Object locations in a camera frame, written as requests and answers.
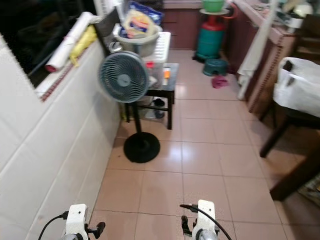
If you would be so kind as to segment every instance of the fan pole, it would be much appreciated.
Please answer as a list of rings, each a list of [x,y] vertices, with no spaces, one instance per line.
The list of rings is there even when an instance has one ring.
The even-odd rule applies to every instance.
[[[138,112],[138,105],[137,102],[134,101],[131,103],[132,106],[132,112],[133,112],[133,117],[134,117],[134,124],[136,128],[137,133],[141,133],[141,123],[140,123],[140,118],[139,118],[139,112]]]

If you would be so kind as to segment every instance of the black cable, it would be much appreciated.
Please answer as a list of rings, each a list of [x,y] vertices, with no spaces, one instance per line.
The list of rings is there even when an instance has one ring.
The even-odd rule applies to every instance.
[[[46,228],[48,227],[48,225],[49,225],[50,223],[52,223],[52,222],[53,222],[54,220],[56,220],[56,219],[64,219],[64,220],[66,220],[67,217],[68,217],[68,214],[69,214],[69,211],[65,211],[64,213],[60,214],[59,216],[55,216],[55,217],[52,218],[50,221],[48,221],[48,222],[46,223],[46,225],[44,225],[44,227],[43,227],[43,229],[42,229],[42,231],[41,231],[41,233],[40,233],[40,236],[39,236],[38,240],[41,240],[42,235],[44,234]]]
[[[220,223],[218,223],[215,219],[213,219],[209,214],[207,214],[206,212],[202,211],[201,209],[199,209],[197,206],[195,205],[188,205],[188,204],[181,204],[180,207],[185,208],[185,209],[194,209],[200,213],[202,213],[203,215],[205,215],[207,218],[209,218],[212,222],[214,222],[224,233],[224,235],[226,236],[226,238],[228,240],[232,240],[231,237],[229,236],[229,234],[227,233],[227,231],[220,225]]]

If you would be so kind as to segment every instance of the black side table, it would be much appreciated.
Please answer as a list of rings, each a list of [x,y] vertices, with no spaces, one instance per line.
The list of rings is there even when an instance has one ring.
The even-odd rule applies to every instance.
[[[179,63],[165,63],[164,67],[170,67],[170,78],[168,79],[167,85],[162,85],[158,89],[149,89],[145,95],[151,96],[151,97],[168,99],[168,107],[148,106],[148,105],[139,105],[139,107],[168,112],[167,129],[171,130],[172,129],[172,106],[173,104],[175,104],[175,88],[176,88],[176,82],[177,82],[177,76],[178,76],[178,70],[179,70]],[[127,123],[130,123],[129,104],[126,103],[124,106],[125,106],[126,121]]]

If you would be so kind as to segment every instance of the white plastic bag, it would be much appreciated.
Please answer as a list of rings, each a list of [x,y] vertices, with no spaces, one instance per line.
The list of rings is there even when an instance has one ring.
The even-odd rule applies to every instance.
[[[287,61],[291,71],[284,70]],[[320,65],[295,57],[281,60],[273,100],[280,106],[320,118]]]

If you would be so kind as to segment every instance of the fan stand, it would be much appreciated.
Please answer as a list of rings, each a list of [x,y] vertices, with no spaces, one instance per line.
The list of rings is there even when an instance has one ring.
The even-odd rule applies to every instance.
[[[154,159],[160,152],[160,142],[157,137],[141,130],[141,123],[136,102],[131,103],[136,133],[124,143],[125,156],[134,163],[146,163]]]

